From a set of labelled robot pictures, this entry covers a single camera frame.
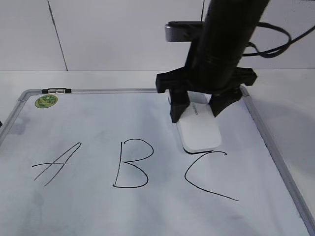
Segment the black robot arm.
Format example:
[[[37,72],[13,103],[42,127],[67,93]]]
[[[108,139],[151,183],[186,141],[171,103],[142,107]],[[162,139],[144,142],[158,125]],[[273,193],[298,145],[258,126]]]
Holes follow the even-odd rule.
[[[266,0],[213,0],[204,21],[171,21],[167,42],[189,42],[185,65],[159,73],[158,93],[170,94],[170,116],[178,122],[190,104],[190,91],[209,94],[215,116],[242,97],[241,85],[257,76],[238,63],[268,4]]]

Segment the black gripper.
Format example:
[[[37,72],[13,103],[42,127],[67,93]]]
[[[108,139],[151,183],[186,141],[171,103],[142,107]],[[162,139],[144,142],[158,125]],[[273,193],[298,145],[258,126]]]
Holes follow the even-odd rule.
[[[231,47],[191,44],[183,67],[157,74],[157,92],[165,93],[170,89],[170,116],[173,123],[179,121],[189,106],[187,91],[218,94],[212,95],[209,101],[214,117],[241,99],[240,93],[221,93],[238,88],[241,84],[252,86],[255,83],[257,75],[253,69],[237,66],[244,49],[244,44]]]

